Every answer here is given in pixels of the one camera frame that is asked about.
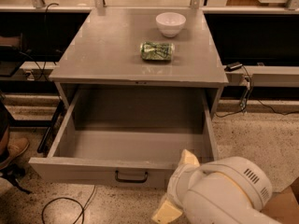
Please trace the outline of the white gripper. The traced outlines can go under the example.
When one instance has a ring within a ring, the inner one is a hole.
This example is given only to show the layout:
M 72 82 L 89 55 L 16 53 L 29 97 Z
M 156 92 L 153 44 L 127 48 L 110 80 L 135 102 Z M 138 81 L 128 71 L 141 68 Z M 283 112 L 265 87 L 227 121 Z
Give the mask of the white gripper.
M 193 153 L 184 149 L 179 164 L 169 179 L 167 195 L 163 196 L 158 208 L 151 216 L 156 224 L 169 224 L 183 214 L 179 208 L 182 207 L 183 198 L 192 183 L 192 176 L 195 175 L 195 181 L 199 180 L 200 175 L 197 175 L 196 171 L 200 162 Z

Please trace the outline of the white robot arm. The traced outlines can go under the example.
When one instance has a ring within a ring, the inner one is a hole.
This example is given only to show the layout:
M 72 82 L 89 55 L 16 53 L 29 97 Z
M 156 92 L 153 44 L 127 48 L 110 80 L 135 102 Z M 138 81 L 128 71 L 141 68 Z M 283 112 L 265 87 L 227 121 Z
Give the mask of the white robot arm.
M 157 224 L 180 216 L 191 224 L 281 224 L 262 213 L 271 197 L 269 178 L 252 161 L 230 157 L 202 164 L 183 150 L 151 219 Z

